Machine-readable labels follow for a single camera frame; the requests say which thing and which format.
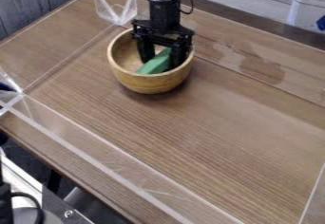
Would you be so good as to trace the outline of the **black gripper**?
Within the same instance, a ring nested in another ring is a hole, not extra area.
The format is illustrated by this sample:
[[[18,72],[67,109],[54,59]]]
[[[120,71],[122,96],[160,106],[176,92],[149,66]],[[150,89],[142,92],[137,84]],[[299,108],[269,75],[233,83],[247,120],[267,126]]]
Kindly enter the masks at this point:
[[[138,42],[138,54],[146,64],[156,57],[156,46],[172,47],[170,68],[178,67],[188,58],[188,47],[193,44],[194,31],[181,24],[169,29],[152,26],[150,20],[133,20],[133,38]]]

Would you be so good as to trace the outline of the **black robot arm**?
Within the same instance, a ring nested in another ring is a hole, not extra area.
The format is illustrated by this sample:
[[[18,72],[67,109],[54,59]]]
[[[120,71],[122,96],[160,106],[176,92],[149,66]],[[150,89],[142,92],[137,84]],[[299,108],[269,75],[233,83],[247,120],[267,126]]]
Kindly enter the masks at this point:
[[[169,48],[168,68],[178,67],[192,51],[194,31],[181,24],[182,0],[148,0],[150,19],[133,21],[133,38],[138,45],[141,61],[148,65],[156,58],[156,45]]]

